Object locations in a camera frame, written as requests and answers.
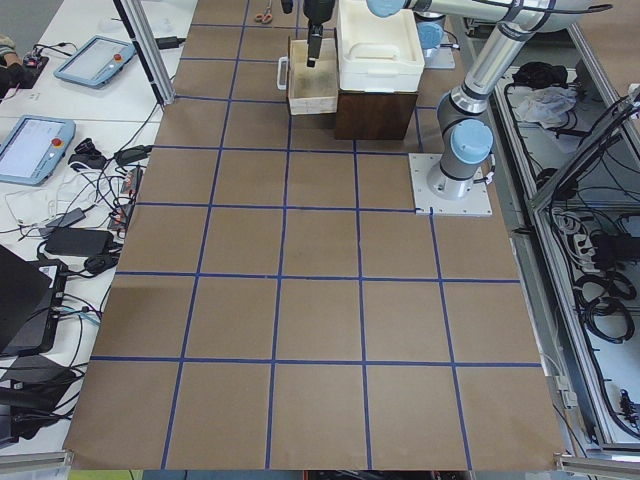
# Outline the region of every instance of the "tiled tabletop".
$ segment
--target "tiled tabletop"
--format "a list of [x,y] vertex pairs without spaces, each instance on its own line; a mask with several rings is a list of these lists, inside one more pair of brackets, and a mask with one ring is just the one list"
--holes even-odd
[[552,468],[563,450],[499,205],[413,213],[441,152],[291,118],[302,19],[201,0],[67,440],[80,468]]

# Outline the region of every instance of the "white cloth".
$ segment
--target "white cloth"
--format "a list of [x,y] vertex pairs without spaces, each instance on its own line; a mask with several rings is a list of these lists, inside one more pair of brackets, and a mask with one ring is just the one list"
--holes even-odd
[[566,113],[575,106],[577,96],[575,90],[561,87],[534,90],[514,113],[523,122],[539,123],[543,128],[559,127],[566,123]]

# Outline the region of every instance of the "white handle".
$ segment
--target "white handle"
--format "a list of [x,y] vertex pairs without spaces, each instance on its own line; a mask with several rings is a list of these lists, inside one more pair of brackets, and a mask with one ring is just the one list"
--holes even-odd
[[356,43],[349,50],[349,59],[387,59],[393,60],[400,55],[400,49],[396,45],[388,45],[384,43]]
[[276,85],[278,86],[278,90],[286,90],[287,89],[287,69],[283,69],[282,67],[286,65],[289,67],[289,57],[280,57],[278,59],[278,76],[276,77]]

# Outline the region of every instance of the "black monitor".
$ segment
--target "black monitor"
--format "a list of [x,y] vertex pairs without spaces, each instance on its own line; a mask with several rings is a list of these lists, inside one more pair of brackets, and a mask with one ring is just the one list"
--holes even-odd
[[38,267],[0,245],[0,351],[31,317],[37,316],[51,282]]

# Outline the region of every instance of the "drawer handle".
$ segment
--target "drawer handle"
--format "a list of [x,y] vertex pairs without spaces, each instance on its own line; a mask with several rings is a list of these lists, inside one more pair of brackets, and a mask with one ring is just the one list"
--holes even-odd
[[276,85],[278,90],[287,89],[287,69],[289,67],[289,57],[280,57],[278,59],[278,76],[276,77]]

